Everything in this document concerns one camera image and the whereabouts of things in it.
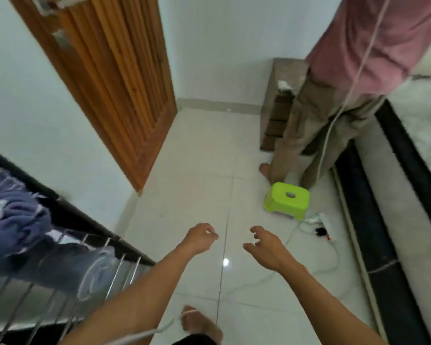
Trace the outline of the person's right hand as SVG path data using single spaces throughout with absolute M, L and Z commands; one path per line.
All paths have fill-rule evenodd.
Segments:
M 296 263 L 295 258 L 278 236 L 262 226 L 253 226 L 250 232 L 254 235 L 255 244 L 260 242 L 258 244 L 263 248 L 263 257 L 254 258 L 262 267 L 281 274 L 290 264 Z

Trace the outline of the person's left hand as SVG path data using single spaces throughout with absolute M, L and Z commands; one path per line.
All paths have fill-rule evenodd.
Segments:
M 195 255 L 207 252 L 213 244 L 206 244 L 200 237 L 200 224 L 190 228 L 184 239 L 178 244 L 177 249 L 185 255 L 194 257 Z

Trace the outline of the person's left forearm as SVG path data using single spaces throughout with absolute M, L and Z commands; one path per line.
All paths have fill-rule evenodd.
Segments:
M 107 345 L 156 329 L 194 252 L 184 244 L 173 249 L 144 276 L 93 312 L 59 345 Z

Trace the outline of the person's right forearm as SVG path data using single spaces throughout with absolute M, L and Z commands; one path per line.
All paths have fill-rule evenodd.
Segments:
M 278 273 L 296 295 L 322 345 L 388 345 L 303 265 L 297 262 L 282 264 Z

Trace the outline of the green plastic step stool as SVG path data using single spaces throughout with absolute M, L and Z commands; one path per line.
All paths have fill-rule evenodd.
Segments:
M 305 188 L 286 184 L 274 183 L 263 203 L 263 207 L 270 213 L 282 213 L 302 220 L 310 204 L 310 192 Z

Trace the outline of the white power strip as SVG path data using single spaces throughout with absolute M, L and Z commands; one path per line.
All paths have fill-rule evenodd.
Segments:
M 329 233 L 329 238 L 326 238 L 328 241 L 333 242 L 335 241 L 335 228 L 332 224 L 331 220 L 328 218 L 328 216 L 324 213 L 318 213 L 313 216 L 310 216 L 308 218 L 304 219 L 304 222 L 306 225 L 310 226 L 312 229 L 310 231 L 311 234 L 315 234 L 315 229 L 324 227 L 327 229 Z

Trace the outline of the person's bare foot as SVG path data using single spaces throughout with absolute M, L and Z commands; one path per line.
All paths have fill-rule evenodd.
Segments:
M 222 345 L 224 334 L 210 318 L 196 308 L 185 305 L 180 316 L 181 326 L 189 335 L 202 335 L 215 345 Z

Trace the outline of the brown wooden nightstand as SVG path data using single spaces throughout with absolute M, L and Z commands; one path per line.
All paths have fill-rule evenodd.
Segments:
M 261 108 L 261 151 L 273 152 L 276 140 L 282 138 L 293 101 L 305 82 L 307 73 L 308 64 L 303 59 L 274 58 Z M 294 86 L 295 95 L 278 92 L 278 80 L 287 81 Z

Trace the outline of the grey-blue folded garment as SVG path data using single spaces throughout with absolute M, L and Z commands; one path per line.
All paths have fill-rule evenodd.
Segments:
M 40 242 L 21 254 L 0 257 L 0 277 L 11 277 L 85 301 L 115 275 L 112 246 L 89 249 L 76 243 Z

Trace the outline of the white mattress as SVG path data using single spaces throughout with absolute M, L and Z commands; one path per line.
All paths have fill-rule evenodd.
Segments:
M 431 336 L 431 221 L 376 118 L 355 140 L 398 260 Z

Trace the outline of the brown wooden slatted door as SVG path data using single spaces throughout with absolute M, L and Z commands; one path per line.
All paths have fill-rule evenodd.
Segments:
M 9 1 L 141 196 L 178 111 L 158 0 L 52 0 L 48 17 Z

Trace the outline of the metal clothes drying rack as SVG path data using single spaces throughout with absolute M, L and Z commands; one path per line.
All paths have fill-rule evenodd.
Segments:
M 40 202 L 50 210 L 57 230 L 62 230 L 55 235 L 58 243 L 115 249 L 108 285 L 86 301 L 11 276 L 0 277 L 0 345 L 56 345 L 104 301 L 148 272 L 155 261 L 1 155 L 0 167 L 42 196 Z

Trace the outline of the blue patterned garment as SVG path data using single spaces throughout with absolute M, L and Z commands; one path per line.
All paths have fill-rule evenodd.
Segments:
M 52 231 L 51 213 L 37 197 L 0 168 L 0 258 L 24 253 Z

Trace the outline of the metal door lock plate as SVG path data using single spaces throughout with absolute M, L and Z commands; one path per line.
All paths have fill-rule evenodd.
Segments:
M 43 17 L 52 16 L 56 11 L 59 10 L 59 6 L 56 1 L 52 0 L 31 0 L 35 5 L 39 14 Z
M 71 46 L 71 43 L 63 29 L 58 29 L 57 31 L 53 32 L 52 36 L 61 49 L 66 49 Z

